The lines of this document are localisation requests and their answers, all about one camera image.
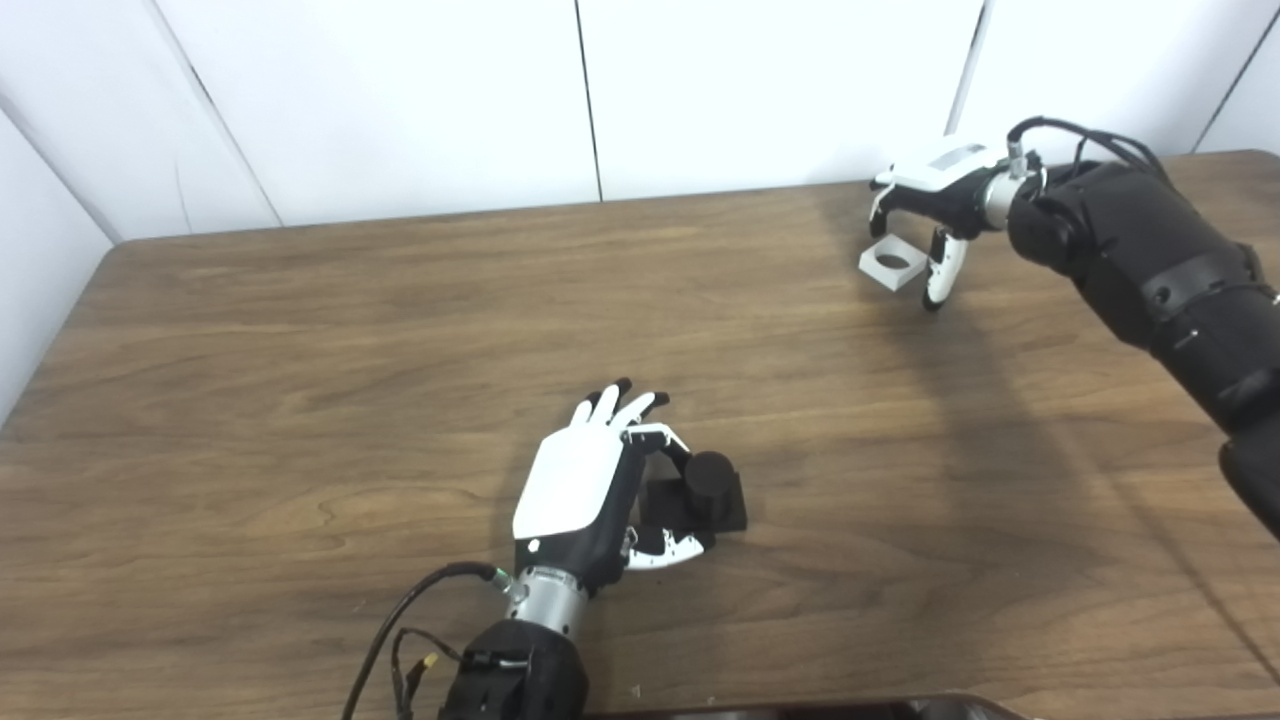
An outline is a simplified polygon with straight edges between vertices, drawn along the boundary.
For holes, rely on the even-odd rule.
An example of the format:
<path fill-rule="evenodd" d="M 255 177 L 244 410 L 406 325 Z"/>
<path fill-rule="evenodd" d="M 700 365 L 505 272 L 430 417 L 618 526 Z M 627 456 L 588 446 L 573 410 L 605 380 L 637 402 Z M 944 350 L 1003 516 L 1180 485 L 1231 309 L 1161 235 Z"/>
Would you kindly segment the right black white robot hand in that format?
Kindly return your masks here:
<path fill-rule="evenodd" d="M 1005 150 L 948 135 L 900 158 L 870 182 L 876 192 L 868 217 L 872 238 L 887 236 L 892 211 L 934 223 L 922 297 L 925 310 L 934 313 L 948 300 L 970 242 L 1005 229 L 1007 181 Z"/>

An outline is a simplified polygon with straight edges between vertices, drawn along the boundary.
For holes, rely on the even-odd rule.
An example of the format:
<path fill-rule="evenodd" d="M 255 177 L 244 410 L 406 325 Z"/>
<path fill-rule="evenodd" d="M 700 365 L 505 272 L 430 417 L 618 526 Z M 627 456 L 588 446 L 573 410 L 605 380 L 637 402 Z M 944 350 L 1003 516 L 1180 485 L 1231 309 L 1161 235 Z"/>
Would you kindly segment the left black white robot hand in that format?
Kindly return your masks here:
<path fill-rule="evenodd" d="M 669 425 L 646 419 L 669 396 L 630 398 L 631 388 L 620 378 L 590 393 L 541 439 L 511 527 L 517 571 L 562 571 L 595 596 L 626 571 L 671 568 L 716 547 L 708 530 L 632 523 L 650 459 L 684 469 L 692 451 Z"/>

